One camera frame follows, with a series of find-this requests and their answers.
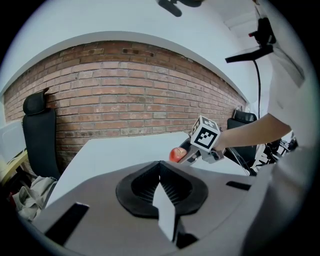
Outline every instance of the black grille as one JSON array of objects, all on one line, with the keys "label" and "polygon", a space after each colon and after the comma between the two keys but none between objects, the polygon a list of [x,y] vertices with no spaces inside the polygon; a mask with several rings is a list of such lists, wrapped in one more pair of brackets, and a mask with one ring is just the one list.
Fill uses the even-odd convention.
[{"label": "black grille", "polygon": [[186,199],[192,192],[192,184],[188,180],[160,163],[132,182],[132,192],[141,200],[152,204],[159,181],[174,205]]}]

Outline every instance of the yellow object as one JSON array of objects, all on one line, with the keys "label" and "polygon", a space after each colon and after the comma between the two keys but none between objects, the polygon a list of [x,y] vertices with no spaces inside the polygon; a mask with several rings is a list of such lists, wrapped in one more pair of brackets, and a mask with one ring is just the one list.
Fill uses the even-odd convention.
[{"label": "yellow object", "polygon": [[4,170],[0,171],[0,182],[3,186],[14,173],[14,171],[28,158],[28,152],[25,149],[12,160]]}]

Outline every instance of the crumpled fabric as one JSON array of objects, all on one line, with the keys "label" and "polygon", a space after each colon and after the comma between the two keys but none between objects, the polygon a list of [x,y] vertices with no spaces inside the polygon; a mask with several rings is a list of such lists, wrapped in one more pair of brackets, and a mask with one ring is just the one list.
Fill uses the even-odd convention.
[{"label": "crumpled fabric", "polygon": [[21,187],[20,191],[12,196],[18,214],[29,222],[34,220],[45,206],[47,195],[55,183],[55,178],[38,176],[30,188]]}]

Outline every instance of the white wall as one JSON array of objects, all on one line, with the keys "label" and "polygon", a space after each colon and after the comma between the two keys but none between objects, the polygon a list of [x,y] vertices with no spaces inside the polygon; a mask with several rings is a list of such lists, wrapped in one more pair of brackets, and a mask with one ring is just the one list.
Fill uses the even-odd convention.
[{"label": "white wall", "polygon": [[248,102],[257,99],[255,67],[225,62],[243,49],[214,8],[179,4],[174,17],[155,0],[49,0],[25,23],[0,68],[0,95],[25,70],[62,49],[99,40],[129,40],[187,56],[233,86]]}]

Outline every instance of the person's arm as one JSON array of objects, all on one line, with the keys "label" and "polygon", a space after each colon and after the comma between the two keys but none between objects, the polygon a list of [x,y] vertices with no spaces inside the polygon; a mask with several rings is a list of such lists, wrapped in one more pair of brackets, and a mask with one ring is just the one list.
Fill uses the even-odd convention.
[{"label": "person's arm", "polygon": [[230,147],[266,144],[282,138],[290,131],[290,126],[268,113],[257,121],[223,131],[214,149],[220,151]]}]

